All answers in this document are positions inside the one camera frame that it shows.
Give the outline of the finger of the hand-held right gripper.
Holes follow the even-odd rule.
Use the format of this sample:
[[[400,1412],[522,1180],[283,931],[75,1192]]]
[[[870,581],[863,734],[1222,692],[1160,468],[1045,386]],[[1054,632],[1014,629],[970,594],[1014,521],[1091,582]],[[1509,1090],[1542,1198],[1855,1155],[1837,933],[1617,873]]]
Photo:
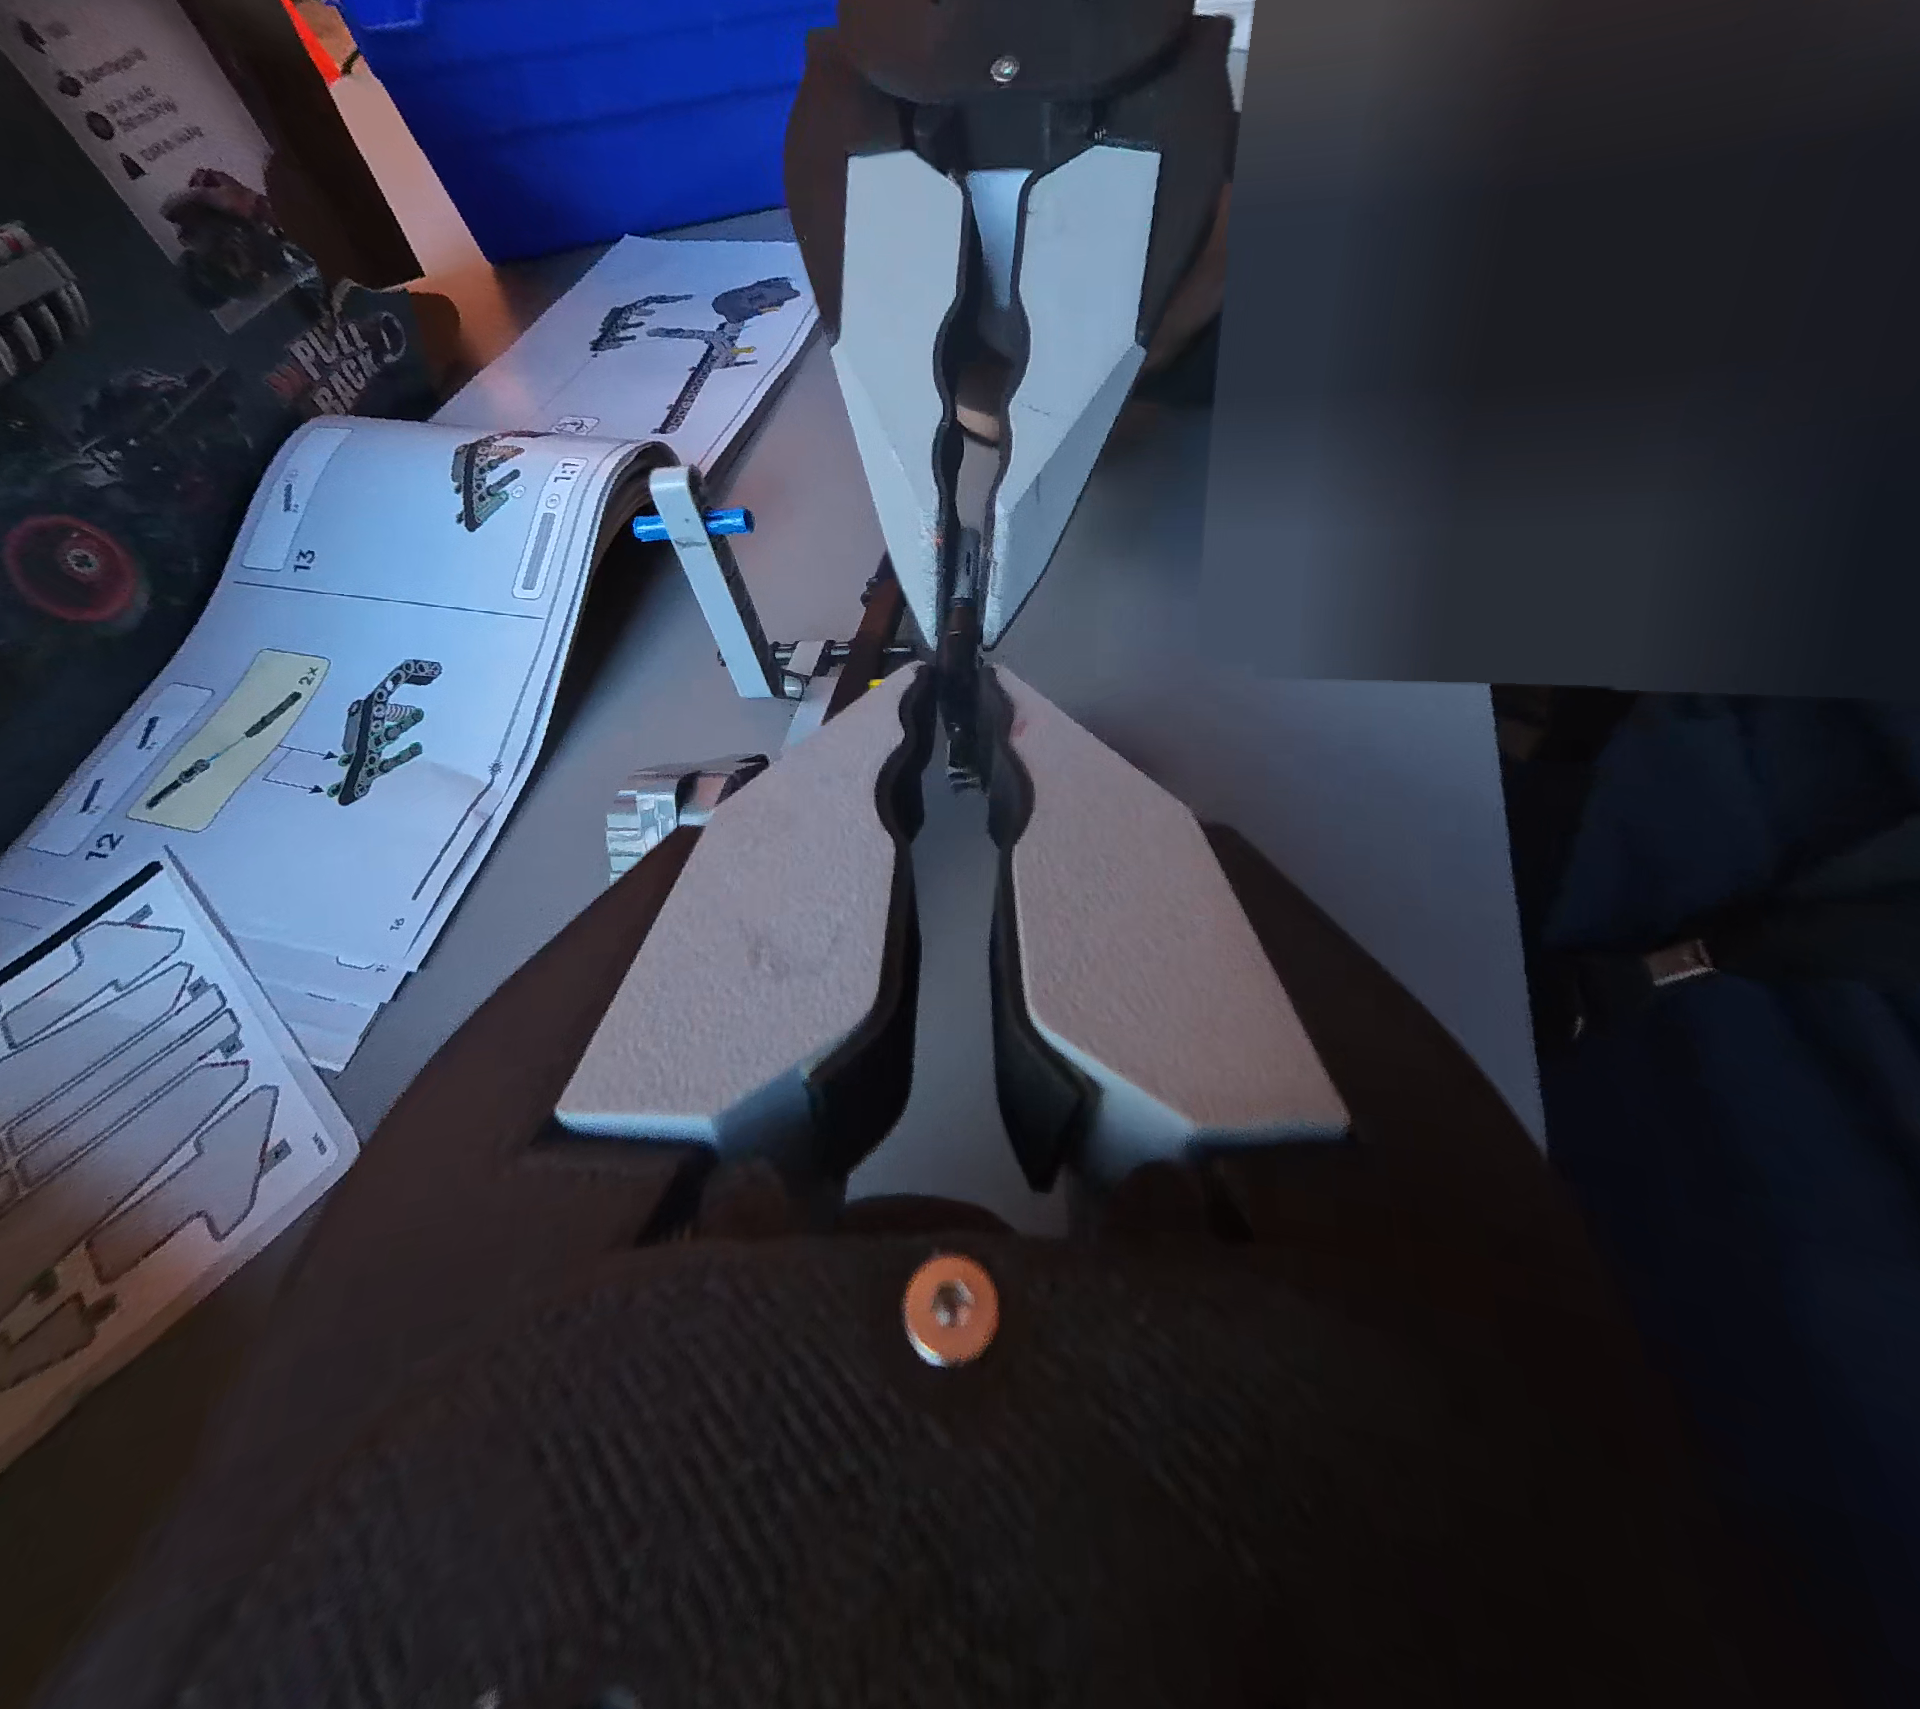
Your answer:
[[[981,584],[995,648],[1045,576],[1144,363],[1140,299],[1158,153],[1093,146],[1023,193],[1013,299],[1024,352],[1006,404]]]
[[[947,615],[949,323],[963,296],[963,188],[913,150],[847,164],[831,359],[876,521],[924,640]]]

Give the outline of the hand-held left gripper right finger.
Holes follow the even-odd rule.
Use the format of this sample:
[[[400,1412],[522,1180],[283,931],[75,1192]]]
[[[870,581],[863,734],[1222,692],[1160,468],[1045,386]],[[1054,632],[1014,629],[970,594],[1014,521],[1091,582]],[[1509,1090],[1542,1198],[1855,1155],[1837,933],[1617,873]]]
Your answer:
[[[1196,816],[1013,672],[985,671],[981,704],[995,1085],[1027,1185],[1347,1140]]]

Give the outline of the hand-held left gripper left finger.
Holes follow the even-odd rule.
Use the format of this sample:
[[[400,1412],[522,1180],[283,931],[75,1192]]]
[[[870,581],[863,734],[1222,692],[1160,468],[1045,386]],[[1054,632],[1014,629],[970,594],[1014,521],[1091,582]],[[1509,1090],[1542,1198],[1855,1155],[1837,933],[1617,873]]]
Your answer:
[[[909,665],[721,803],[557,1124],[852,1174],[910,1094],[923,780]]]

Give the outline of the grey lego motor block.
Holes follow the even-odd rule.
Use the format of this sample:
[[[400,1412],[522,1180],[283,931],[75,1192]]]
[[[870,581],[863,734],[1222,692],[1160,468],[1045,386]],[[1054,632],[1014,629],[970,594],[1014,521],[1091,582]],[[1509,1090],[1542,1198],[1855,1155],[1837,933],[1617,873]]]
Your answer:
[[[606,812],[609,880],[623,880],[672,832],[705,829],[728,797],[768,767],[770,757],[755,753],[638,770]]]

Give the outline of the white lego beam blue pin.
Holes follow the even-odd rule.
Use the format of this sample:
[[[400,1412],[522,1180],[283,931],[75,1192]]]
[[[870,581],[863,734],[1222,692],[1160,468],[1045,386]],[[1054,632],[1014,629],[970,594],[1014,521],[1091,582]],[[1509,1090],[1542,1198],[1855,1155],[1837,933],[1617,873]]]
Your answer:
[[[743,506],[708,506],[695,466],[656,466],[646,481],[650,510],[635,516],[633,539],[674,552],[734,692],[800,702],[835,665],[836,647],[768,640],[731,546],[755,532],[755,515]]]

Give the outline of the lego instruction booklet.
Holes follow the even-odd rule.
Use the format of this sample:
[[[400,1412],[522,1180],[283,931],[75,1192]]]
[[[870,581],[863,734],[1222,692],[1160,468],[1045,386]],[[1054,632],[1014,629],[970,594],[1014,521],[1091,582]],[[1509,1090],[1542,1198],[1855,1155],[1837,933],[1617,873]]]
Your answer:
[[[341,1072],[529,782],[589,582],[819,323],[791,239],[627,236],[432,418],[322,417],[208,609],[4,853],[4,961],[161,857]]]

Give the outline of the lego sticker sheet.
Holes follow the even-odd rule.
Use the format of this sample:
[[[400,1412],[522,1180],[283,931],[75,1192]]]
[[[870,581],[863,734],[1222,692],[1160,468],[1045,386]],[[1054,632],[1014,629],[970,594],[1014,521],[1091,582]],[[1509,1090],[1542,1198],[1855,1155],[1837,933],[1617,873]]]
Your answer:
[[[358,1152],[170,854],[6,959],[2,1466],[299,1223]]]

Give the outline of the black lego set box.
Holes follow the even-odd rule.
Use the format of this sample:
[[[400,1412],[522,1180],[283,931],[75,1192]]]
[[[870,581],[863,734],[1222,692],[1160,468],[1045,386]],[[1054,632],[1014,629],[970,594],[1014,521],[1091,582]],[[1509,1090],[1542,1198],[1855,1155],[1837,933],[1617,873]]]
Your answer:
[[[168,665],[279,448],[421,418],[421,260],[286,0],[2,0],[2,824]]]

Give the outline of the blue storage bin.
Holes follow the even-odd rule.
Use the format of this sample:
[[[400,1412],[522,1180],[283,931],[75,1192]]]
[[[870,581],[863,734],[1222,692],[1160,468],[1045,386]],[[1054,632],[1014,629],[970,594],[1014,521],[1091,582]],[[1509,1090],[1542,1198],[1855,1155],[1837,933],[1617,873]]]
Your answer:
[[[781,208],[839,0],[328,0],[493,260]]]

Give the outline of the person's dark blue clothing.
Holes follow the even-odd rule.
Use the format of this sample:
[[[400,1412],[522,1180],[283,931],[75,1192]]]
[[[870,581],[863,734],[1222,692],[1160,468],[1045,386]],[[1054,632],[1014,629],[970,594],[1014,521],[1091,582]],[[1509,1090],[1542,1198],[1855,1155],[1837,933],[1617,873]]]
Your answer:
[[[1916,819],[1916,700],[1495,686],[1549,1159],[1842,1706],[1916,1706],[1919,992],[1682,985],[1538,1035],[1550,951],[1652,946]]]

